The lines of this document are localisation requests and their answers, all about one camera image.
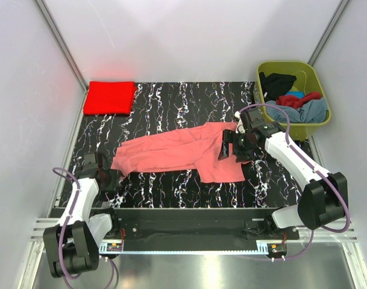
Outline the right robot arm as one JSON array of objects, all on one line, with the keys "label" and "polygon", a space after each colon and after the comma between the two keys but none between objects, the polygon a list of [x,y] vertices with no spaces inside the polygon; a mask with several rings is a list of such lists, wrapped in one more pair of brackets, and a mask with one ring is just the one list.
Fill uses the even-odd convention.
[{"label": "right robot arm", "polygon": [[234,117],[237,127],[223,130],[218,159],[234,155],[238,163],[250,161],[255,148],[260,147],[282,164],[303,191],[297,205],[273,211],[252,230],[253,234],[275,239],[287,228],[343,233],[350,227],[348,184],[342,173],[331,173],[313,161],[291,139],[290,127],[267,122],[258,106],[246,107]]}]

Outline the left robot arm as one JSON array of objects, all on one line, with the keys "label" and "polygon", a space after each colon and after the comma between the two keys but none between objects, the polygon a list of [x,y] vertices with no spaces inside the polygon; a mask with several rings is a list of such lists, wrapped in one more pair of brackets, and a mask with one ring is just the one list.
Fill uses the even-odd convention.
[{"label": "left robot arm", "polygon": [[54,278],[76,279],[95,271],[99,263],[99,245],[115,238],[121,230],[112,208],[93,213],[93,202],[100,192],[111,192],[118,184],[118,172],[104,166],[105,156],[88,153],[74,173],[61,168],[53,172],[72,183],[72,193],[57,223],[43,233],[49,270]]}]

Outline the pink t shirt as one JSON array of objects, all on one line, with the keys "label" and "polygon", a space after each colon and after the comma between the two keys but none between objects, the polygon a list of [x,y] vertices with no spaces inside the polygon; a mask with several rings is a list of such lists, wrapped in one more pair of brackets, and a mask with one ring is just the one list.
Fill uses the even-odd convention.
[{"label": "pink t shirt", "polygon": [[202,183],[242,182],[242,164],[234,155],[218,160],[223,130],[236,128],[233,122],[207,122],[125,141],[117,148],[111,169],[124,176],[197,170]]}]

